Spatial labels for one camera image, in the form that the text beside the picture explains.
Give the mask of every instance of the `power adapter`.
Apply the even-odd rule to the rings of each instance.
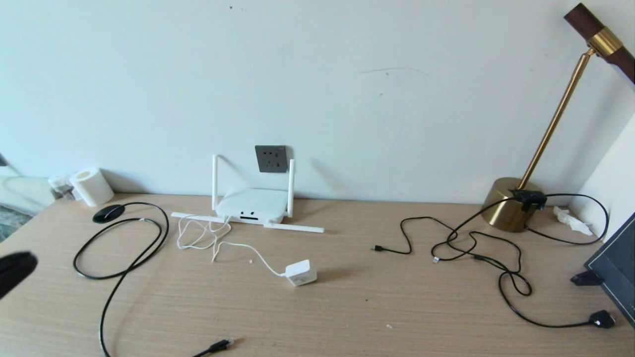
[[[286,266],[284,276],[289,279],[293,286],[308,284],[318,279],[318,273],[309,259]]]

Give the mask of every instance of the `gray wall socket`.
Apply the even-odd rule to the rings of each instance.
[[[256,145],[256,158],[260,172],[286,172],[289,169],[284,145]]]

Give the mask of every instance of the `wifi router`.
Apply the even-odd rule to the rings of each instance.
[[[218,202],[218,156],[212,156],[211,208],[217,216],[191,215],[173,212],[172,217],[203,220],[207,222],[229,222],[260,224],[265,228],[286,229],[291,231],[324,233],[322,227],[282,224],[284,217],[293,216],[293,191],[295,180],[295,160],[289,162],[288,191],[268,189],[246,189],[227,195]]]

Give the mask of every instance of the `desk surface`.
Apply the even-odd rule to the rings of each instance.
[[[210,213],[210,199],[203,196],[116,199],[152,202],[168,214]],[[122,218],[162,222],[150,207],[128,208]],[[554,324],[584,321],[607,309],[618,318],[610,330],[524,322],[504,304],[497,269],[470,258],[432,263],[430,247],[447,235],[432,222],[407,225],[412,255],[370,250],[376,244],[404,248],[399,221],[405,217],[433,215],[454,226],[477,209],[296,200],[295,216],[286,222],[323,226],[326,233],[233,225],[224,240],[253,245],[277,271],[310,259],[318,280],[298,288],[271,274],[249,249],[223,246],[214,263],[211,250],[179,250],[177,219],[171,218],[164,248],[129,274],[115,295],[106,343],[113,356],[136,357],[188,357],[226,337],[238,340],[219,356],[633,356],[635,332],[605,293],[569,282],[599,245],[503,233],[481,219],[467,227],[508,237],[523,249],[523,273],[534,294],[520,297],[507,285],[518,309]],[[0,301],[1,356],[102,355],[98,321],[116,279],[91,281],[72,268],[77,250],[101,228],[91,221],[96,210],[57,201],[0,244],[0,255],[32,250],[39,258],[33,275]],[[558,236],[586,238],[546,212],[534,224]],[[80,264],[95,274],[122,270],[155,236],[152,225],[126,224],[97,241]],[[187,237],[198,232],[192,229]],[[477,251],[515,266],[509,245],[482,239]]]

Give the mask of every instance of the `tissue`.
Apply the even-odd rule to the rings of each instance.
[[[560,207],[554,206],[554,214],[560,222],[569,225],[574,231],[582,232],[588,236],[592,234],[586,223],[569,215],[569,210],[563,210]]]

